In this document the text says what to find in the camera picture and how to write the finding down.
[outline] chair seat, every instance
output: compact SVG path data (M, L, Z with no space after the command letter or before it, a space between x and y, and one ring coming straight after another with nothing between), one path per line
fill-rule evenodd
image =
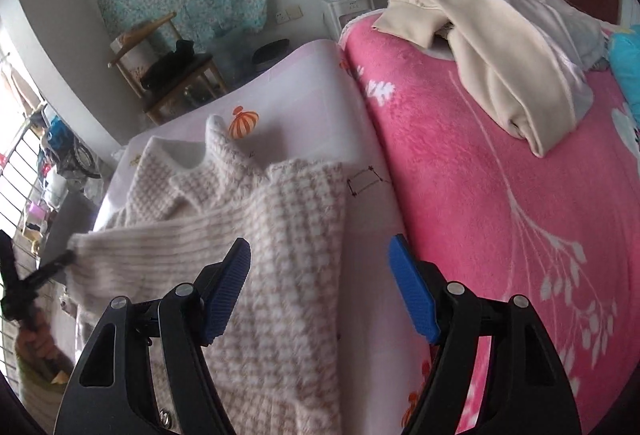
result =
M151 110L162 98L170 94L176 86L183 83L189 76L209 63L212 59L213 56L211 54L196 54L191 63L185 66L182 72L168 79L160 88L153 92L151 90L145 90L142 95L143 111Z

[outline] beige sleeve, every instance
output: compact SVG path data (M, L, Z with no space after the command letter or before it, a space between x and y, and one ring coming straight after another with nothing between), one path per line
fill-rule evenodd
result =
M19 356L17 361L20 401L41 428L52 434L65 385L52 385Z

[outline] mattress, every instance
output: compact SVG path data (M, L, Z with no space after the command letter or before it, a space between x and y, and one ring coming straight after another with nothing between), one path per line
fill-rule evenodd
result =
M239 147L261 166L290 158L343 163L347 216L338 304L343 433L400 433L423 383L428 346L415 333L388 268L388 243L404 230L402 219L364 102L335 43L306 44L244 87L133 138L95 228L124 205L150 137L201 141L211 114L224 119Z
M640 136L611 72L545 158L508 135L463 88L456 63L371 28L343 39L385 150L419 258L476 295L529 297L549 332L588 433L640 361ZM485 339L459 429L473 427Z

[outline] person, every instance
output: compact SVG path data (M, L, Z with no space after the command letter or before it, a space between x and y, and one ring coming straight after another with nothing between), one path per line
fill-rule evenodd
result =
M42 310L36 313L35 331L20 328L15 339L15 355L20 401L41 428L52 434L66 384L50 383L37 370L36 358L53 361L60 357L60 349Z

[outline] metal screw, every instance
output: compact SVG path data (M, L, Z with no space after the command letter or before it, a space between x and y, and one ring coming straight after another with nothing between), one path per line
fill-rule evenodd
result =
M452 281L447 284L447 290L450 294L454 294L455 296L460 296L465 293L465 286L462 283L458 283L457 281Z
M178 285L178 287L175 288L175 293L182 298L184 298L185 296L188 296L192 292L193 292L193 285L191 285L191 283L182 283L181 285Z
M174 420L171 418L171 412L162 408L160 410L160 424L165 429L171 429Z
M517 294L513 297L513 304L521 309L526 309L529 306L529 300L521 294Z
M124 296L118 296L111 300L111 307L114 309L122 309L127 304L127 299Z

